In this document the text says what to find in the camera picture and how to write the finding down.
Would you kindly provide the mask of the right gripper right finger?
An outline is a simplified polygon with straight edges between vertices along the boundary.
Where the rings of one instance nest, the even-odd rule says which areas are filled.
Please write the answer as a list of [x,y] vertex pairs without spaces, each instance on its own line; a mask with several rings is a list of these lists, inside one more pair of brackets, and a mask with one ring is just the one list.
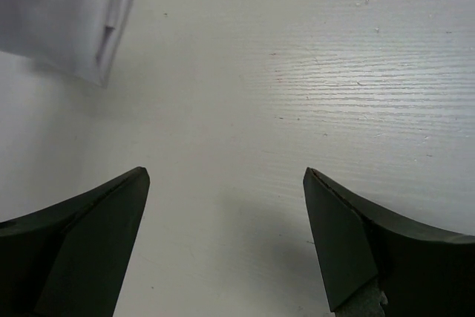
[[429,226],[309,168],[304,197],[336,316],[472,316],[474,237]]

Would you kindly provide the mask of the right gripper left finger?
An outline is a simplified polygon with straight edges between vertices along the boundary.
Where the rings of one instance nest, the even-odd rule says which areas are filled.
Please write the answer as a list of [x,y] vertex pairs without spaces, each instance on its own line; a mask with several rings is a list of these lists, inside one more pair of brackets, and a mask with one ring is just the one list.
[[143,167],[1,223],[2,316],[112,316],[143,217]]

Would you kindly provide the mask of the white t-shirt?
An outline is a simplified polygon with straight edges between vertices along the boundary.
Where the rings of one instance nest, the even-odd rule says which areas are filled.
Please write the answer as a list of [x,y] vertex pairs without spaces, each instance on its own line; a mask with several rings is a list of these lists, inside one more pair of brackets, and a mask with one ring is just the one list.
[[1,0],[1,51],[106,86],[133,0]]

